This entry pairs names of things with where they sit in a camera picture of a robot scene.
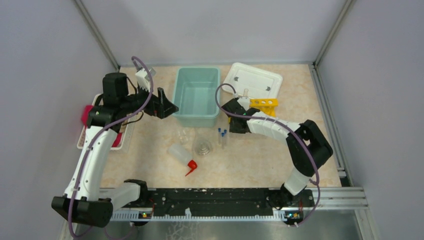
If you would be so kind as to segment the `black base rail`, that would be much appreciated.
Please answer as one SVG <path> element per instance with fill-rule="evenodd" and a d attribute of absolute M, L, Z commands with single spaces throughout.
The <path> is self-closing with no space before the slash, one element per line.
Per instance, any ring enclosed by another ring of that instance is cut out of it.
<path fill-rule="evenodd" d="M 153 208 L 155 217 L 184 216 L 186 209 L 193 217 L 268 217 L 275 210 L 313 207 L 311 190 L 291 196 L 282 188 L 157 188 L 142 191 L 138 203 Z"/>

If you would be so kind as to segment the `small glass beaker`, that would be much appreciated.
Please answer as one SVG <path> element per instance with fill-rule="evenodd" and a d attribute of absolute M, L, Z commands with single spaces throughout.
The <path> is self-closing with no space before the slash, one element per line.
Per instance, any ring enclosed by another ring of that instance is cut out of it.
<path fill-rule="evenodd" d="M 181 145 L 185 145 L 190 141 L 189 131 L 186 129 L 180 129 L 177 131 L 177 139 Z"/>

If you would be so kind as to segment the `white plastic lid tray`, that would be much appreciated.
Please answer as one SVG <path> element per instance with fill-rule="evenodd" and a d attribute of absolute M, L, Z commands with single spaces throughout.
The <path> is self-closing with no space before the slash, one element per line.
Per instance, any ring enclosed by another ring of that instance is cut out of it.
<path fill-rule="evenodd" d="M 235 89 L 238 95 L 243 96 L 244 89 L 248 89 L 251 99 L 276 99 L 279 95 L 283 77 L 280 74 L 264 70 L 244 63 L 234 63 L 224 83 L 222 90 L 232 94 Z"/>

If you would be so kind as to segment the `pink cloth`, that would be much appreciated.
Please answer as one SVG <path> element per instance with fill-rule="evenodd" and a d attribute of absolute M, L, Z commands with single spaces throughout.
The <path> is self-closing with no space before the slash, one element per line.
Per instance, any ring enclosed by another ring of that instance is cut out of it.
<path fill-rule="evenodd" d="M 94 106 L 93 105 L 86 105 L 83 109 L 82 115 L 81 115 L 81 122 L 83 123 L 84 127 L 87 128 L 88 127 L 88 118 L 89 118 L 89 113 L 92 110 Z"/>

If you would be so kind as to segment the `blue capped tube left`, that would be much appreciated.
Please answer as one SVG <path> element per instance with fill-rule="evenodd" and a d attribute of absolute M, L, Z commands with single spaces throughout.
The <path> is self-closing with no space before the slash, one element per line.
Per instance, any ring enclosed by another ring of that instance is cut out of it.
<path fill-rule="evenodd" d="M 222 129 L 220 127 L 217 129 L 217 144 L 222 144 Z"/>

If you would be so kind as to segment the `blue capped tube right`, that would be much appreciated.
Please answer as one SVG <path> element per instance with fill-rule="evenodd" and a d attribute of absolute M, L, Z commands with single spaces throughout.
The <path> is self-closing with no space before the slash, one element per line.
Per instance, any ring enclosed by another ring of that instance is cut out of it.
<path fill-rule="evenodd" d="M 222 140 L 222 143 L 223 143 L 224 147 L 227 145 L 227 142 L 228 142 L 228 130 L 227 129 L 224 129 L 224 131 L 223 131 L 223 140 Z"/>

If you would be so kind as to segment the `wash bottle red cap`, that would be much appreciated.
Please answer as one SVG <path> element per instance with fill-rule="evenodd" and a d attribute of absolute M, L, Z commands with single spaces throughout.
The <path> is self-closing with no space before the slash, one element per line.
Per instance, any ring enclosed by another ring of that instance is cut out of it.
<path fill-rule="evenodd" d="M 179 162 L 181 162 L 184 166 L 189 168 L 189 171 L 185 174 L 186 177 L 198 168 L 198 164 L 194 160 L 192 153 L 184 148 L 181 144 L 172 144 L 168 148 L 167 152 Z"/>

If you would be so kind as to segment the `blue capped tube middle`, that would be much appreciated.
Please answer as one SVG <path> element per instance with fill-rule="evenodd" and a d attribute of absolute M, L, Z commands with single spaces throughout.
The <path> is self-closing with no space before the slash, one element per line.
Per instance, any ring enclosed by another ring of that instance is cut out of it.
<path fill-rule="evenodd" d="M 223 139 L 224 139 L 224 138 L 223 138 L 223 135 L 224 135 L 224 132 L 222 132 L 222 133 L 221 133 L 221 136 L 222 136 L 222 139 L 221 139 L 221 148 L 222 148 L 222 149 L 224 149 L 224 148 L 225 148 L 225 146 L 223 145 Z"/>

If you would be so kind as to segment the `yellow test tube rack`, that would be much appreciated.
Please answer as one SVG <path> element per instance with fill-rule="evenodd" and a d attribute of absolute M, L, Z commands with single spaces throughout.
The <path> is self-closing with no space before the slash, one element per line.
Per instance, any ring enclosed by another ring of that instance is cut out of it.
<path fill-rule="evenodd" d="M 279 105 L 276 98 L 253 98 L 250 100 L 249 107 L 258 109 L 266 115 L 275 117 L 275 108 Z"/>

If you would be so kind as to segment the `blue capped tube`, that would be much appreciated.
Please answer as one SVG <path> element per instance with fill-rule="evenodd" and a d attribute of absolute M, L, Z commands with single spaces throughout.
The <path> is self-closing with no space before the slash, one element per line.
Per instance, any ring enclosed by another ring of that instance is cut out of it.
<path fill-rule="evenodd" d="M 228 130 L 227 129 L 224 129 L 224 131 L 223 131 L 223 140 L 222 140 L 222 143 L 223 143 L 224 147 L 227 145 L 227 142 L 228 142 Z"/>
<path fill-rule="evenodd" d="M 222 129 L 220 127 L 217 129 L 217 144 L 222 144 Z"/>
<path fill-rule="evenodd" d="M 223 135 L 224 135 L 224 132 L 222 132 L 222 133 L 221 133 L 221 136 L 222 136 L 222 139 L 221 139 L 221 148 L 222 148 L 222 149 L 224 149 L 224 148 L 225 148 L 225 146 L 223 145 L 223 139 L 224 139 L 224 138 L 223 138 Z"/>

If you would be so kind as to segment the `white perforated basket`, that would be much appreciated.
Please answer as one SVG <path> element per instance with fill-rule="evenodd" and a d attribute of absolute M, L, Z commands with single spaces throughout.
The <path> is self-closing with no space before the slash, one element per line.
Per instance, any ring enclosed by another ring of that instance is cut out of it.
<path fill-rule="evenodd" d="M 92 103 L 89 105 L 94 105 L 100 95 L 101 95 L 100 93 L 96 94 Z M 119 130 L 119 133 L 117 135 L 117 138 L 115 139 L 115 142 L 112 144 L 112 147 L 111 147 L 112 151 L 118 151 L 122 153 L 126 153 L 128 151 L 132 133 L 135 126 L 134 122 L 133 123 L 129 123 L 129 122 L 132 122 L 135 120 L 137 120 L 137 116 L 133 116 L 130 119 L 123 122 Z M 76 148 L 79 150 L 83 149 L 83 145 L 85 143 L 85 131 L 86 131 L 86 127 L 84 127 L 84 125 L 82 124 L 82 130 L 80 132 L 80 135 L 76 144 Z"/>

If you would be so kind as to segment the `glass erlenmeyer flask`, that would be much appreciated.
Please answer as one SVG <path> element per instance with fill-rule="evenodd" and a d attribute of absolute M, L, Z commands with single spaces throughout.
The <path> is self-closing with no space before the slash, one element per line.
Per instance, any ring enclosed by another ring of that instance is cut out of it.
<path fill-rule="evenodd" d="M 194 153 L 198 156 L 206 156 L 213 151 L 212 144 L 208 140 L 200 139 L 193 143 Z"/>

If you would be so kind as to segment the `glass funnel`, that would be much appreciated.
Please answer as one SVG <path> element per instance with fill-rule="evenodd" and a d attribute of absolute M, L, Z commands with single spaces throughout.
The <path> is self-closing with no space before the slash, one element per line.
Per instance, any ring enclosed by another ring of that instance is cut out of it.
<path fill-rule="evenodd" d="M 203 135 L 197 127 L 191 128 L 191 142 L 193 148 L 201 146 L 205 142 Z"/>

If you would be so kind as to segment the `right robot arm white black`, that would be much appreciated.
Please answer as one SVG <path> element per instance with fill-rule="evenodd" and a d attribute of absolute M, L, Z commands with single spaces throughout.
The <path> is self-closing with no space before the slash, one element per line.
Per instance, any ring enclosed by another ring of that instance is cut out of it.
<path fill-rule="evenodd" d="M 245 132 L 286 143 L 293 169 L 281 186 L 284 204 L 295 206 L 309 183 L 319 185 L 319 168 L 333 155 L 333 149 L 314 121 L 308 119 L 302 123 L 288 122 L 267 115 L 257 108 L 245 110 L 238 98 L 218 107 L 231 120 L 241 120 Z"/>

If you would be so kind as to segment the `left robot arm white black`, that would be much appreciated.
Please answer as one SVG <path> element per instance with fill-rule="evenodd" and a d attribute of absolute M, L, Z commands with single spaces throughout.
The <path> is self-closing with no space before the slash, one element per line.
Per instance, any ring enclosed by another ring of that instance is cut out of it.
<path fill-rule="evenodd" d="M 108 73 L 102 80 L 102 102 L 96 102 L 88 112 L 84 144 L 75 172 L 64 194 L 55 196 L 51 202 L 51 207 L 69 225 L 103 228 L 114 211 L 130 203 L 144 207 L 150 202 L 147 183 L 137 179 L 128 179 L 104 195 L 100 193 L 104 168 L 123 122 L 129 123 L 139 112 L 164 119 L 179 110 L 166 98 L 163 88 L 159 87 L 154 95 L 150 72 L 138 71 L 135 76 L 134 94 L 129 94 L 130 81 L 125 73 Z"/>

